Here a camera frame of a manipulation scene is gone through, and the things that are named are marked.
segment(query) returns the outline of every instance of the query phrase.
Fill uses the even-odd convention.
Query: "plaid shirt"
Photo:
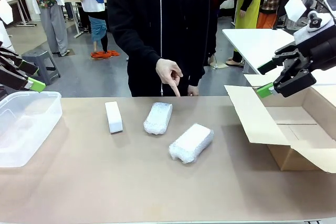
[[[281,0],[264,0],[264,3],[261,5],[260,9],[276,11],[280,5],[280,1]]]

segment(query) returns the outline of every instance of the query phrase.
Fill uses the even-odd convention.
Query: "open cardboard box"
[[[264,76],[247,75],[253,87]],[[251,143],[266,144],[281,170],[336,173],[336,86],[261,99],[251,87],[225,86]]]

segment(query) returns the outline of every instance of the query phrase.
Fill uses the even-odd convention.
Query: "gray plastic stool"
[[[22,59],[24,59],[27,62],[34,63],[36,66],[38,66],[38,71],[37,71],[37,77],[33,76],[34,79],[38,81],[44,82],[46,85],[51,84],[51,79],[55,76],[58,75],[61,77],[57,66],[54,62],[54,59],[50,55],[48,51],[45,50],[31,50],[28,51],[24,54],[22,54]],[[53,67],[47,67],[45,65],[45,60],[50,59],[51,63],[54,65]]]

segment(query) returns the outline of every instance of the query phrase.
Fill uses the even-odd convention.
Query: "white shirt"
[[[105,4],[98,3],[97,0],[83,0],[82,7],[86,13],[102,12],[105,10]]]

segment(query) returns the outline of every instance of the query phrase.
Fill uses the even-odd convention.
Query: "bubble wrap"
[[[194,124],[169,146],[169,153],[173,160],[179,158],[184,164],[194,162],[213,138],[214,131]]]
[[[143,123],[145,131],[155,135],[164,134],[167,130],[172,111],[172,104],[154,103],[146,121]]]

